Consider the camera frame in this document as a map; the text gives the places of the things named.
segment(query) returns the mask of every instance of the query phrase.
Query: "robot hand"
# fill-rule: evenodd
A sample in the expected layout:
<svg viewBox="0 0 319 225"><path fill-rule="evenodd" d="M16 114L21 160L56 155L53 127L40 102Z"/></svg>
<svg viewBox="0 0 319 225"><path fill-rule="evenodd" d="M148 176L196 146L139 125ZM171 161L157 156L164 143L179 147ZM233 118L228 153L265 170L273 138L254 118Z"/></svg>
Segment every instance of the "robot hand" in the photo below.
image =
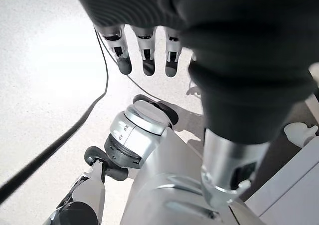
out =
<svg viewBox="0 0 319 225"><path fill-rule="evenodd" d="M132 70L123 34L138 38L146 75L154 73L155 28L166 27L166 74L180 48L205 117L202 185L207 202L232 202L250 187L291 107L315 89L308 66L319 61L317 0L80 0L108 41L120 71Z"/></svg>

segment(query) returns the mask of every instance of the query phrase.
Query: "robotic finger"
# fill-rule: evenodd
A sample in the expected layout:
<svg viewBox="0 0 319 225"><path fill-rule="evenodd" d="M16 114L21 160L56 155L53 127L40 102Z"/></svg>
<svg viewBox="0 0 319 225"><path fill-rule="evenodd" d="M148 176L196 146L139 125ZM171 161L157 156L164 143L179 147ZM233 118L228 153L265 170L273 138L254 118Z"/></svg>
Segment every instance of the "robotic finger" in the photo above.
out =
<svg viewBox="0 0 319 225"><path fill-rule="evenodd" d="M178 38L178 31L165 27L166 34L166 66L165 73L173 77L177 72L178 59L181 53L181 44Z"/></svg>
<svg viewBox="0 0 319 225"><path fill-rule="evenodd" d="M132 64L124 34L124 25L95 27L114 53L120 72L124 75L130 74Z"/></svg>
<svg viewBox="0 0 319 225"><path fill-rule="evenodd" d="M147 76L151 76L155 72L155 30L156 27L140 28L132 26L132 29L137 37L142 60L143 71Z"/></svg>

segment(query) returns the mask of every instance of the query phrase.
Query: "black cable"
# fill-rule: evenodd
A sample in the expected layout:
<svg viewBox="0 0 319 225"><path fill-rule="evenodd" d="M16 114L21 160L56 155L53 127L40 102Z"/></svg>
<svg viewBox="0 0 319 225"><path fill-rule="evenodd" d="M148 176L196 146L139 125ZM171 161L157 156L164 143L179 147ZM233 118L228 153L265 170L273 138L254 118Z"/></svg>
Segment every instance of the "black cable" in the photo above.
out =
<svg viewBox="0 0 319 225"><path fill-rule="evenodd" d="M54 141L49 147L47 147L42 153L40 153L35 159L33 159L28 165L26 165L22 170L20 170L16 175L14 175L0 188L0 204L2 204L18 187L20 187L41 165L43 165L81 128L81 126L85 123L97 102L100 99L102 99L103 96L105 96L109 84L109 71L105 55L96 30L95 35L100 45L106 69L107 78L104 92L95 101L92 102L92 104L81 116L81 118L67 132L65 132L60 138Z"/></svg>
<svg viewBox="0 0 319 225"><path fill-rule="evenodd" d="M100 41L102 42L102 45L104 46L105 50L107 51L107 53L109 54L109 56L112 58L113 62L117 65L118 62L114 59L114 57L112 56L112 54L110 53L109 49L105 46L104 42L103 42L103 39L101 37L101 35L98 33L98 36L100 38ZM137 82L135 82L129 75L126 75L134 84L135 86L137 86L140 90L142 90L144 93L146 93L147 95L155 98L156 100L159 100L159 101L163 101L161 98L158 98L156 96L153 96L151 93L147 92L146 90L144 90Z"/></svg>

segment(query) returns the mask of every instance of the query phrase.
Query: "speckled floor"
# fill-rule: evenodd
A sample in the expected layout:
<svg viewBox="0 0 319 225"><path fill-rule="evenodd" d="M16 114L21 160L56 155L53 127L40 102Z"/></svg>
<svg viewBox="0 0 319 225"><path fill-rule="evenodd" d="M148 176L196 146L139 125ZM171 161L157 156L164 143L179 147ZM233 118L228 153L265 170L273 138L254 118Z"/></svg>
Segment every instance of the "speckled floor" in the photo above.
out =
<svg viewBox="0 0 319 225"><path fill-rule="evenodd" d="M0 0L0 184L66 131L105 86L105 67L92 23L77 0ZM176 133L200 149L200 99L189 91L183 50L177 75L164 72L163 29L157 30L156 72L146 77L137 41L126 27L131 76L170 102L182 119ZM42 224L89 167L87 147L103 148L114 116L142 93L107 58L108 93L86 124L0 207L0 225ZM132 180L106 181L103 224L118 225Z"/></svg>

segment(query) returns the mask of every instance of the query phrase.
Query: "white object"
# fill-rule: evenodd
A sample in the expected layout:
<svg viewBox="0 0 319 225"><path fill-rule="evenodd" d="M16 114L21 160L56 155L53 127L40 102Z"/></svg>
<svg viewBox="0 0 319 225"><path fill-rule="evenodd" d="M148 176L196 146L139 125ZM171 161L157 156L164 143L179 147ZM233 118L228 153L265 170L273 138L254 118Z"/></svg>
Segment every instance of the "white object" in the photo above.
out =
<svg viewBox="0 0 319 225"><path fill-rule="evenodd" d="M246 201L246 205L266 224L318 224L317 130L317 126L307 128L303 123L285 127L288 140L303 149Z"/></svg>
<svg viewBox="0 0 319 225"><path fill-rule="evenodd" d="M303 148L316 136L318 126L308 128L306 124L296 122L286 125L284 132L287 139L296 146Z"/></svg>

